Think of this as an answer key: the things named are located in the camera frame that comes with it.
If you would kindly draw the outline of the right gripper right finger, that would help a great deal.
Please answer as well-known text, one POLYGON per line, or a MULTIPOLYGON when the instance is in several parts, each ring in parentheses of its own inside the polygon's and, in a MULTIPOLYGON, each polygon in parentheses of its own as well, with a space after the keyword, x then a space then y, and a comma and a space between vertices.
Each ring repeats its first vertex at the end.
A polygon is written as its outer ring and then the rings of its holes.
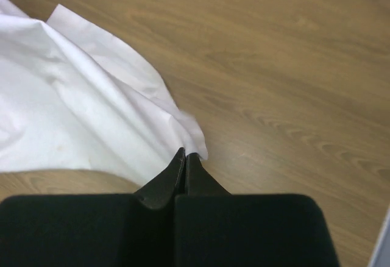
POLYGON ((185 193, 189 196, 228 196, 230 193, 209 174, 197 154, 186 158, 185 193))

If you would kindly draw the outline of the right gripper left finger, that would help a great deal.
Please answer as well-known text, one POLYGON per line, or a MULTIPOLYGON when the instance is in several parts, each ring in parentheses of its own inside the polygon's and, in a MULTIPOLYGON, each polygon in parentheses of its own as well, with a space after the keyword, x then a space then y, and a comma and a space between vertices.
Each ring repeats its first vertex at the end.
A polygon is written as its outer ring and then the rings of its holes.
POLYGON ((133 195, 151 210, 165 208, 181 192, 185 162, 185 149, 180 148, 169 165, 133 195))

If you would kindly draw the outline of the white t shirt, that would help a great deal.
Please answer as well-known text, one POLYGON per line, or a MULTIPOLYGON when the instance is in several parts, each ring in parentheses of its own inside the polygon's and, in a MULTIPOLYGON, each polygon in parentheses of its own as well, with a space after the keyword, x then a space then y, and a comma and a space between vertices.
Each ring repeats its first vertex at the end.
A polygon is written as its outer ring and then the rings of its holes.
POLYGON ((1 0, 1 171, 87 169, 144 185, 176 152, 207 159, 197 121, 131 46, 62 5, 1 0))

